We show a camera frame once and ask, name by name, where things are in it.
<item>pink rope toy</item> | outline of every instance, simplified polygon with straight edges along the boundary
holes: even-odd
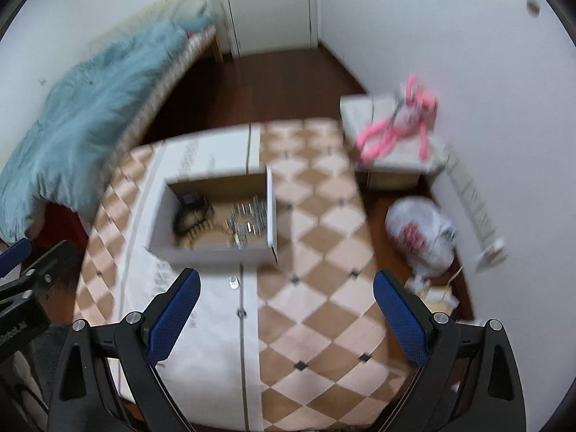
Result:
[[[359,161],[373,162],[376,158],[390,154],[399,138],[420,132],[419,156],[422,161],[428,160],[427,123],[438,107],[438,98],[424,90],[417,83],[415,75],[408,76],[406,97],[396,113],[379,123],[366,128],[356,139],[356,147],[361,151]],[[374,146],[364,151],[366,141],[376,135],[382,138]]]

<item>blue blanket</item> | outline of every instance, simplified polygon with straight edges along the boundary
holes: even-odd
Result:
[[[191,22],[195,30],[210,17]],[[14,243],[54,202],[91,222],[109,177],[103,166],[165,70],[184,50],[186,31],[146,27],[71,69],[0,175],[0,238]]]

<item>white plastic bag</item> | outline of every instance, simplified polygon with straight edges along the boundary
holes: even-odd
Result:
[[[416,281],[440,276],[454,260],[456,231],[450,219],[428,198],[397,200],[388,209],[386,232],[405,255]]]

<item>white cardboard box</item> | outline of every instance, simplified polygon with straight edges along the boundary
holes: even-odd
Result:
[[[266,200],[267,232],[262,238],[249,241],[242,249],[225,245],[215,245],[199,249],[176,246],[172,223],[180,207],[178,196],[190,190],[204,194],[207,200],[218,203],[248,202],[259,196]],[[163,191],[148,250],[169,264],[181,266],[218,266],[229,264],[277,264],[276,243],[276,200],[274,196],[272,172],[268,169],[249,174],[236,174],[222,177],[204,178],[166,184]]]
[[[340,99],[340,112],[346,143],[353,147],[358,135],[374,122],[382,121],[394,113],[396,98],[393,95],[350,95]],[[371,139],[370,147],[377,139]],[[446,155],[440,141],[432,132],[428,132],[427,161],[420,160],[420,135],[402,138],[392,152],[376,159],[373,164],[363,166],[354,164],[356,174],[363,176],[368,188],[401,190],[416,186],[421,174],[434,174],[446,164]]]

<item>cardboard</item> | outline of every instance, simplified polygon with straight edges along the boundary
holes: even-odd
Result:
[[[229,246],[226,236],[220,233],[202,235],[192,249],[178,246],[172,223],[180,207],[179,197],[192,190],[202,193],[210,202],[214,208],[215,222],[224,222],[236,203],[248,202],[258,196],[266,202],[266,235],[250,236],[248,245],[242,249]],[[277,264],[277,248],[276,200],[272,173],[268,169],[166,184],[148,246],[151,253],[177,267]]]

